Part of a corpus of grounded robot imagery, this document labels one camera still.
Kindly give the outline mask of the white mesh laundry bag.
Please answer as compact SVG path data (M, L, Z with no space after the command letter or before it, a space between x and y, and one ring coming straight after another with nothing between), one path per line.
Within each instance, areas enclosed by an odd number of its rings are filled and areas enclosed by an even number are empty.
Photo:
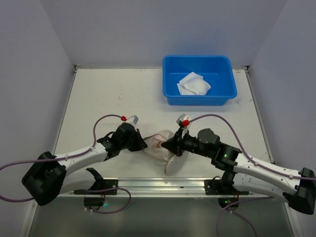
M170 130L162 130L162 131L159 131L155 134L161 134L166 139L169 139L169 138L173 137L173 135L174 135L174 133ZM165 175L171 176L171 175L177 174L183 168L184 164L186 163L188 156L189 156L189 153L184 152L182 154L182 156L177 157L172 152L168 151L167 149L165 149L163 147L152 149L149 147L149 144L148 144L148 139L151 138L152 136L153 135L144 138L144 141L148 145L148 147L143 150L144 153L155 158L159 165L164 166Z

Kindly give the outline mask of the white padded bra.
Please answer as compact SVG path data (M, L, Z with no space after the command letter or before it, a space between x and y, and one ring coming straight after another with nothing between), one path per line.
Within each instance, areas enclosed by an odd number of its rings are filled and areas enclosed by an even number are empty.
M177 87L180 95L204 96L211 89L211 85L203 79L203 76L194 72L182 78Z

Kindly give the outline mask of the pink beige bra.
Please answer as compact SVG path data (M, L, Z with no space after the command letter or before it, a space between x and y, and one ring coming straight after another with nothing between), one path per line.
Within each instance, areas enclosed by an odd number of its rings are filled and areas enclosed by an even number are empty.
M155 134L151 138L148 139L149 147L152 149L161 148L161 144L165 142L167 139L161 134Z

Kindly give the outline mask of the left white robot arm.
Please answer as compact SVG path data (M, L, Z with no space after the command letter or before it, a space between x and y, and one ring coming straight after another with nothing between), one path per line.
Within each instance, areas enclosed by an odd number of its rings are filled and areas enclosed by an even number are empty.
M91 165L114 158L122 150L137 152L145 148L147 144L139 129L124 122L116 131L98 139L78 154L41 154L22 178L22 184L40 206L69 191L80 191L82 194L92 194L97 190L111 192L113 185L107 184Z

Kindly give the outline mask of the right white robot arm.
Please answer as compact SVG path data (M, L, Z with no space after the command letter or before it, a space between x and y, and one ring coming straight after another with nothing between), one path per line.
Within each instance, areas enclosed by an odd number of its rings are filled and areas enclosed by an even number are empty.
M300 213L314 213L316 176L311 169L289 169L250 157L222 143L209 128L199 131L196 137L180 128L161 145L178 157L189 152L210 158L213 166L224 171L220 185L226 192L253 192L280 198Z

